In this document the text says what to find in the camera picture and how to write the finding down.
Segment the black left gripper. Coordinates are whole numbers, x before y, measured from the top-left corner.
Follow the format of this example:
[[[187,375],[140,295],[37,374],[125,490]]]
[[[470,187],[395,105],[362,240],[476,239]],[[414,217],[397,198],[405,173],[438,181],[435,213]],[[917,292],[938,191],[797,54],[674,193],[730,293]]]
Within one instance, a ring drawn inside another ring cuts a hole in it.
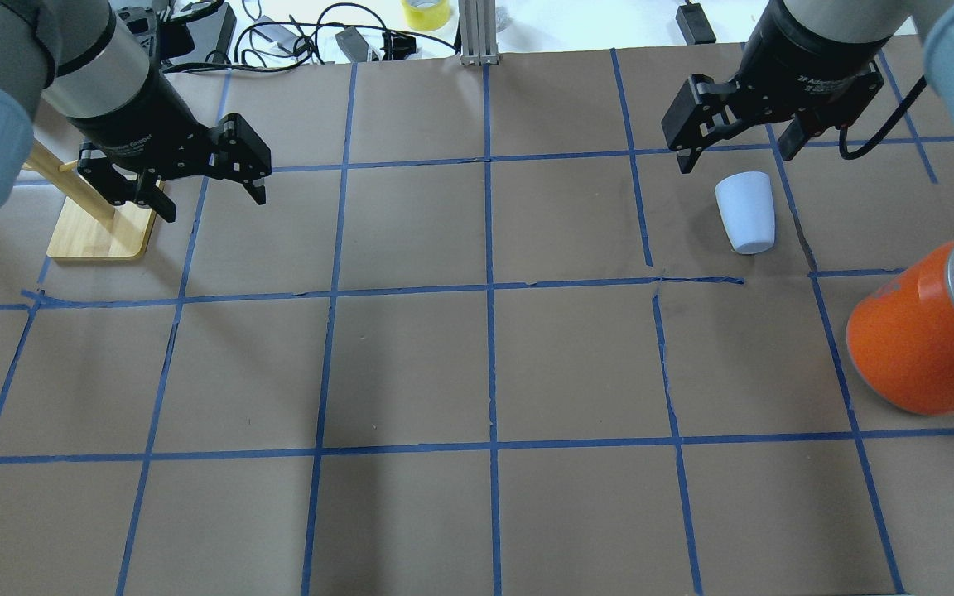
[[[272,151],[242,114],[227,114],[214,127],[152,132],[116,148],[88,140],[80,148],[77,173],[110,206],[135,204],[174,223],[176,205],[160,182],[192,176],[231,180],[265,206]]]

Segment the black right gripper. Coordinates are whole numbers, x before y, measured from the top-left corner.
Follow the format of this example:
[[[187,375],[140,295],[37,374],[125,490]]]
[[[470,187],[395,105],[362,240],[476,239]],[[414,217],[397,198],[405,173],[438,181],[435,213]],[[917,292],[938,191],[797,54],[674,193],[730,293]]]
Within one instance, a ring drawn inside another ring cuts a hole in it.
[[[809,140],[855,124],[883,84],[872,63],[829,94],[817,94],[814,84],[798,79],[761,89],[738,80],[716,83],[696,73],[675,94],[662,118],[662,132],[684,175],[692,173],[694,161],[709,147],[772,123],[788,125],[778,137],[778,150],[783,161],[790,161]]]

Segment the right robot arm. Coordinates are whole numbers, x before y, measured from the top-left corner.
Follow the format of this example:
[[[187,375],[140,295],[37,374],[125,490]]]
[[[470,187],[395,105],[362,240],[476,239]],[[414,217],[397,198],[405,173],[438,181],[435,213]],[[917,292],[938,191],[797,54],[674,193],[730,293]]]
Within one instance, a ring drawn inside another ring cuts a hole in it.
[[[906,20],[923,46],[923,75],[886,124],[849,151],[846,132],[884,84],[875,57]],[[772,123],[788,125],[778,139],[784,160],[829,129],[852,160],[885,139],[925,89],[954,125],[954,1],[769,1],[731,78],[690,75],[660,125],[682,174],[713,144]]]

